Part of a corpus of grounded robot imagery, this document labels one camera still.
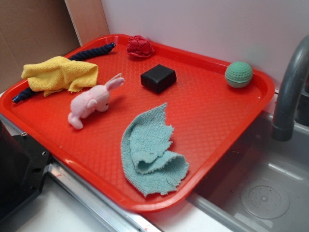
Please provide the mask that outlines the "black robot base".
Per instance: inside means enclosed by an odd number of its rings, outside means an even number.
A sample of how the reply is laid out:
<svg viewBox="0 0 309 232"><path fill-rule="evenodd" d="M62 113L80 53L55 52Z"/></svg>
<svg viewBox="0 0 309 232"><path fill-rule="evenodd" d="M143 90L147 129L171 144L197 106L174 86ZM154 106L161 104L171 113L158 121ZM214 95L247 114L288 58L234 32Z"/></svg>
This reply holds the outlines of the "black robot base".
<svg viewBox="0 0 309 232"><path fill-rule="evenodd" d="M50 152L30 135L11 135L0 124L0 221L38 197Z"/></svg>

